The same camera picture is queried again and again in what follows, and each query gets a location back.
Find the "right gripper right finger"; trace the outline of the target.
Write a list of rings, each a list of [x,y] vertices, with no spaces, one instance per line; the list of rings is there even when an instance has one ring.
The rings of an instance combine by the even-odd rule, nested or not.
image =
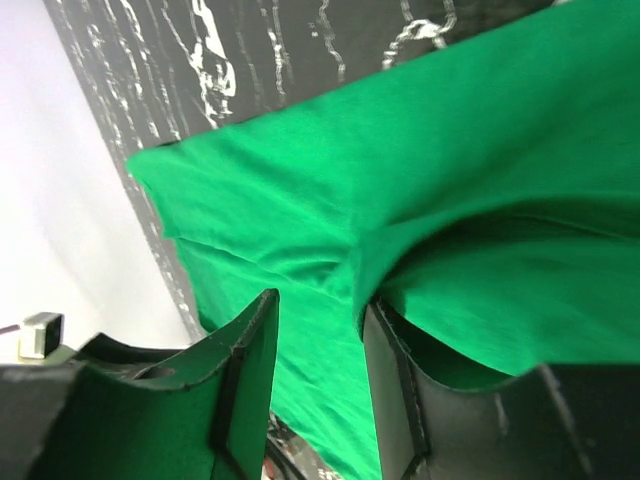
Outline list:
[[[509,377],[382,300],[362,341],[386,479],[635,479],[639,369],[542,365]]]

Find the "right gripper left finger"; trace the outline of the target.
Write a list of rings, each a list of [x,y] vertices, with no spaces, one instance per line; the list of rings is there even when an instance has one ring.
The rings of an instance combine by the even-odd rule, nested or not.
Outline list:
[[[257,479],[279,294],[183,350],[99,334],[1,368],[5,479]]]

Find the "green t shirt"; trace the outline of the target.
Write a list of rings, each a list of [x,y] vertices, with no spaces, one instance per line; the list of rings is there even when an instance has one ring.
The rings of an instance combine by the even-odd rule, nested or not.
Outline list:
[[[639,359],[639,5],[569,1],[127,163],[207,330],[280,294],[276,414],[380,477],[380,294],[507,375]]]

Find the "black marbled table mat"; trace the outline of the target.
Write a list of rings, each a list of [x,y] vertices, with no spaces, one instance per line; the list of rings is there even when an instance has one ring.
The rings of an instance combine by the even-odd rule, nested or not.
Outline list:
[[[281,429],[303,443],[321,476],[380,477],[364,350],[351,300],[324,286],[350,240],[348,160],[312,144],[341,137],[338,109],[310,135],[288,135],[303,154],[270,173],[267,185],[301,213],[267,229],[299,234],[324,259],[310,284],[263,272],[223,278],[169,238],[150,194],[125,171],[127,159],[161,144],[208,138],[294,105],[313,106],[366,77],[433,51],[422,29],[433,23],[451,43],[545,8],[542,1],[49,1],[46,9],[89,102],[188,333],[201,336],[232,306],[275,288],[280,327],[271,407]]]

